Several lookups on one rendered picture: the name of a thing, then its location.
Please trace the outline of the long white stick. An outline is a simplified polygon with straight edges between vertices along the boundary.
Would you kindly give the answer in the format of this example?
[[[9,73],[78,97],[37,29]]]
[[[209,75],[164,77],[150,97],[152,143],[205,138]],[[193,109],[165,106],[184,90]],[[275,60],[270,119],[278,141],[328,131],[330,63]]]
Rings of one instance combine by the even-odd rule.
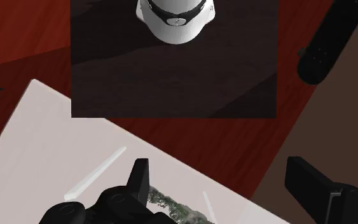
[[[112,155],[110,155],[105,161],[97,166],[92,172],[85,176],[75,186],[73,186],[65,195],[64,200],[66,202],[77,199],[117,158],[120,157],[127,147],[121,147],[117,149]]]

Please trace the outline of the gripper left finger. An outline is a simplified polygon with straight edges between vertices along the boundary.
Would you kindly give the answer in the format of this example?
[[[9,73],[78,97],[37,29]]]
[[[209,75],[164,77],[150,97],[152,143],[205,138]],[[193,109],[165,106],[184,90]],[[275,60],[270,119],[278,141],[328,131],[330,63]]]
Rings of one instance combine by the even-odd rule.
[[[165,213],[146,207],[149,188],[149,160],[138,158],[125,186],[104,190],[89,208],[76,201],[56,204],[39,224],[177,224]]]

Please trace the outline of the white table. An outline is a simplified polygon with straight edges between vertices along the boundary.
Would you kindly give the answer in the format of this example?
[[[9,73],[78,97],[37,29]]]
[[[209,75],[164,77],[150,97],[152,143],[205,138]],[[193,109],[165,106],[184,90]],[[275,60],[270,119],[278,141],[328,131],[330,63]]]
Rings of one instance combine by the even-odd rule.
[[[93,205],[124,185],[137,158],[149,160],[151,186],[218,224],[289,224],[103,118],[73,118],[70,99],[32,80],[0,135],[0,224],[39,224],[45,212],[117,149],[120,155],[77,199]]]

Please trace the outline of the dark robot stand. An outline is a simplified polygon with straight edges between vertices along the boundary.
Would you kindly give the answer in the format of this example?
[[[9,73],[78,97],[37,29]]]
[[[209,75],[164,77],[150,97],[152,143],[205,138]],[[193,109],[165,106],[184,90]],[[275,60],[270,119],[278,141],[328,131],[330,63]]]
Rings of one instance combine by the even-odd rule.
[[[170,45],[137,0],[70,0],[72,115],[274,118],[279,0],[214,2],[197,37]]]

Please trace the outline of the short white stick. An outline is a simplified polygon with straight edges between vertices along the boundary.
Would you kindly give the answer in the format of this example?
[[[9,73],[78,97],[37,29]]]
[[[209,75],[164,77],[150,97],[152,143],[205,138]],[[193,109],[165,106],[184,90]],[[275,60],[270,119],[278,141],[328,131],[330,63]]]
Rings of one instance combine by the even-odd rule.
[[[212,221],[214,224],[218,224],[218,221],[217,221],[217,219],[216,219],[216,216],[215,216],[214,211],[213,211],[213,208],[212,208],[212,204],[210,203],[210,200],[209,200],[209,197],[208,197],[206,191],[203,191],[203,197],[204,197],[204,200],[205,200],[205,203],[206,203],[206,206],[207,206],[207,209],[208,209],[208,212],[209,212],[209,216],[210,216],[210,218],[211,218],[211,221]]]

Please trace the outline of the green grey patterned object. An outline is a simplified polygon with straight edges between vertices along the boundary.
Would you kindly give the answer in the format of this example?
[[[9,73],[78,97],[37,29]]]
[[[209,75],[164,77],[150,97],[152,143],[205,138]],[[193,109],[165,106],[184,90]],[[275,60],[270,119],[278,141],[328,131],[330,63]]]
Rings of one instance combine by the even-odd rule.
[[[149,189],[147,208],[153,212],[167,214],[177,224],[215,224],[209,221],[203,213],[176,202],[153,186]]]

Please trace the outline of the black skateboard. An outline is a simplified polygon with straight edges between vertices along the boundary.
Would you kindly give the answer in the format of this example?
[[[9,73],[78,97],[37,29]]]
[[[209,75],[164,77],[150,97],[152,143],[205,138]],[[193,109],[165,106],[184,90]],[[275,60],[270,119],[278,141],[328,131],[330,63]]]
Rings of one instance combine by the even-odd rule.
[[[296,67],[307,85],[326,79],[358,26],[358,0],[333,0]]]

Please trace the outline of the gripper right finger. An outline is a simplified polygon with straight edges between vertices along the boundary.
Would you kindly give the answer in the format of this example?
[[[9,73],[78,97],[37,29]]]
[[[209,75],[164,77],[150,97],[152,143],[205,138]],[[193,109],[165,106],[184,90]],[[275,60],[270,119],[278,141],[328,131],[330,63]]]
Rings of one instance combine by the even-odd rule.
[[[316,224],[358,224],[358,187],[331,181],[299,156],[287,158],[284,184]]]

